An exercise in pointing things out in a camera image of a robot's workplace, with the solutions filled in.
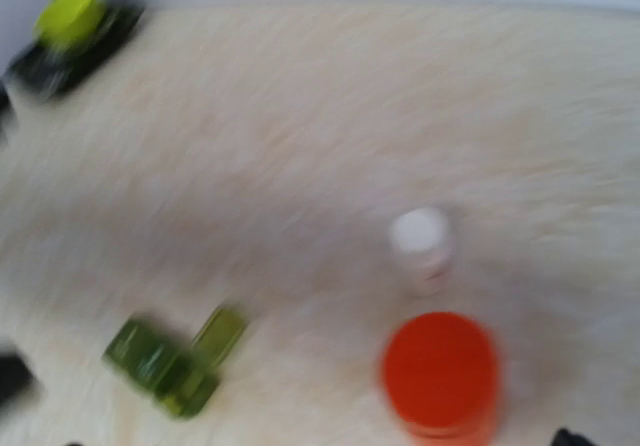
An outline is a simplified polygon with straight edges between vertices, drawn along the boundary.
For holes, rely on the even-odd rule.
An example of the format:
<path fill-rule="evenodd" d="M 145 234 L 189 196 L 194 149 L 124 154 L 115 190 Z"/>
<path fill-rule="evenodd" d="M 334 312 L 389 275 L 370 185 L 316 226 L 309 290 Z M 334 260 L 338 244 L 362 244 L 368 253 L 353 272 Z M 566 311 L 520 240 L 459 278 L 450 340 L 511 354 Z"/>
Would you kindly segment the lime green bowl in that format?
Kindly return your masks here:
<path fill-rule="evenodd" d="M 45 47 L 66 52 L 86 43 L 107 13 L 105 0 L 51 0 L 33 27 Z"/>

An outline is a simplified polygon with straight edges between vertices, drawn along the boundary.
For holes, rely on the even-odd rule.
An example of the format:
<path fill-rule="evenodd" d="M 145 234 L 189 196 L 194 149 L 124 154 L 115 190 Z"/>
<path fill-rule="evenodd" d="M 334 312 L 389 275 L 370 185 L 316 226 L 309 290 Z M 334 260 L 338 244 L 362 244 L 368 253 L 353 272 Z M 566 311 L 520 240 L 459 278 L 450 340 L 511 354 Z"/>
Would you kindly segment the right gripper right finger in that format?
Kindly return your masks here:
<path fill-rule="evenodd" d="M 566 428 L 558 429 L 550 443 L 551 446 L 597 446 L 585 436 Z"/>

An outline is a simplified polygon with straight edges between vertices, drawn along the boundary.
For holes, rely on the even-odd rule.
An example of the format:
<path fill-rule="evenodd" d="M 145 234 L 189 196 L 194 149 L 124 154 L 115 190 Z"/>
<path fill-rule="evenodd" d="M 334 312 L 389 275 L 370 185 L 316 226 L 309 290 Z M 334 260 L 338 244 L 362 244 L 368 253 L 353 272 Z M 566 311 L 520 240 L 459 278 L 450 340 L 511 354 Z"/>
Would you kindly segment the small white pill bottle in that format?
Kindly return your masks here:
<path fill-rule="evenodd" d="M 424 296 L 439 289 L 453 253 L 452 228 L 446 213 L 435 207 L 406 212 L 391 223 L 388 237 L 413 292 Z"/>

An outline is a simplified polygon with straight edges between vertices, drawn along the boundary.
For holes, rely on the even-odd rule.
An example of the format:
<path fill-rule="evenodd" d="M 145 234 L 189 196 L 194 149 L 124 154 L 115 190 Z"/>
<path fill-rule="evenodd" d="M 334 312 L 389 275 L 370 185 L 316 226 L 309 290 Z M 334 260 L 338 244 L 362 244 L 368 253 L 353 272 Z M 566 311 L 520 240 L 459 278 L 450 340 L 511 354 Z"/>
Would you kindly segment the red pill bottle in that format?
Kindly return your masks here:
<path fill-rule="evenodd" d="M 478 321 L 454 312 L 417 316 L 381 355 L 387 404 L 416 445 L 488 445 L 498 423 L 498 349 Z"/>

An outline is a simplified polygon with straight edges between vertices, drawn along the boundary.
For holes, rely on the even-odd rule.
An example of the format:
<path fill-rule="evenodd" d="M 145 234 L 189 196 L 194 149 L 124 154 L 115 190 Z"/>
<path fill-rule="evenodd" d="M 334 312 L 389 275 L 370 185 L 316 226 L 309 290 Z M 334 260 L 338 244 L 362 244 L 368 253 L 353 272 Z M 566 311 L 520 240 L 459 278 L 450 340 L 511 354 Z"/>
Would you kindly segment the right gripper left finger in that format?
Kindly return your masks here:
<path fill-rule="evenodd" d="M 0 358 L 0 405 L 9 406 L 34 391 L 36 378 L 18 353 L 2 353 Z"/>

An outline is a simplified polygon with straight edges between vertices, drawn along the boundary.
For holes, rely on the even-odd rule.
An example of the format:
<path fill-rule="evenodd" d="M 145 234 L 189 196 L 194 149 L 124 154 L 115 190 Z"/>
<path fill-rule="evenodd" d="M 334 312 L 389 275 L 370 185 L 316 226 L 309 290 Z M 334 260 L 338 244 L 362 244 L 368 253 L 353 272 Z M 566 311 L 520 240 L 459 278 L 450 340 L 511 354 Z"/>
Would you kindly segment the green pill organizer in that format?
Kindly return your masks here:
<path fill-rule="evenodd" d="M 191 419 L 219 387 L 220 368 L 249 324 L 234 304 L 218 306 L 186 341 L 148 315 L 133 315 L 119 329 L 103 359 L 170 416 Z"/>

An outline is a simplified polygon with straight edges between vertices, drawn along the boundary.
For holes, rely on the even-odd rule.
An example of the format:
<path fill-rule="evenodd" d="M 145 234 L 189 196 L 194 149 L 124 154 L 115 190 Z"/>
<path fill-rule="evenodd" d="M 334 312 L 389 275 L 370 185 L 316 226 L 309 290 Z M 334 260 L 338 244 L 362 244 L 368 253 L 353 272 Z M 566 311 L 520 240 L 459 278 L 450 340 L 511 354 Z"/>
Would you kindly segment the black square tray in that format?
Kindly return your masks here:
<path fill-rule="evenodd" d="M 9 62 L 4 79 L 45 100 L 62 97 L 130 41 L 144 11 L 139 0 L 107 0 L 106 15 L 87 42 L 59 52 L 36 40 Z"/>

